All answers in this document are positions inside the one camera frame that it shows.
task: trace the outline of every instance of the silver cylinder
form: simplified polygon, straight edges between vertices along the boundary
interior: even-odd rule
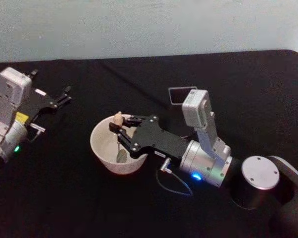
[[[199,142],[192,140],[182,156],[180,169],[192,175],[198,174],[206,182],[220,187],[231,160],[232,157],[229,156],[222,166],[222,163],[202,150]]]
[[[23,124],[14,121],[10,130],[5,135],[3,142],[0,144],[0,156],[5,163],[9,161],[10,155],[27,136],[27,130]]]

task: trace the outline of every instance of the sticker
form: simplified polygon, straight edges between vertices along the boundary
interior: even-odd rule
[[[43,92],[42,90],[40,89],[35,89],[35,92],[38,93],[38,94],[41,94],[42,96],[45,96],[46,95],[46,92]]]
[[[156,155],[159,155],[159,156],[161,156],[161,157],[165,158],[165,155],[164,155],[164,154],[162,154],[162,153],[160,153],[160,152],[158,152],[158,151],[155,151],[154,153],[155,153]]]
[[[25,124],[25,122],[28,120],[28,118],[29,118],[29,116],[22,114],[20,112],[17,112],[16,117],[15,117],[15,119],[22,124]]]

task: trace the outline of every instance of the black table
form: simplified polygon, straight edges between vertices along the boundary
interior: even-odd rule
[[[178,173],[194,191],[161,189],[149,156],[132,176],[117,176],[89,145],[102,119],[165,114],[168,87],[207,89],[219,136],[232,155],[279,155],[298,169],[298,53],[261,51],[192,56],[0,63],[40,74],[33,86],[73,101],[0,170],[0,237],[268,237],[280,206],[237,207],[225,191]]]

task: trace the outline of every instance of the blue led light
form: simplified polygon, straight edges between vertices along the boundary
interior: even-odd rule
[[[197,181],[200,181],[202,179],[202,177],[197,173],[193,173],[193,174],[191,174],[191,176],[192,176],[192,178],[194,178]]]

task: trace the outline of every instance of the gray wall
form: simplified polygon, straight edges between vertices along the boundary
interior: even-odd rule
[[[298,0],[0,0],[0,61],[298,51]]]

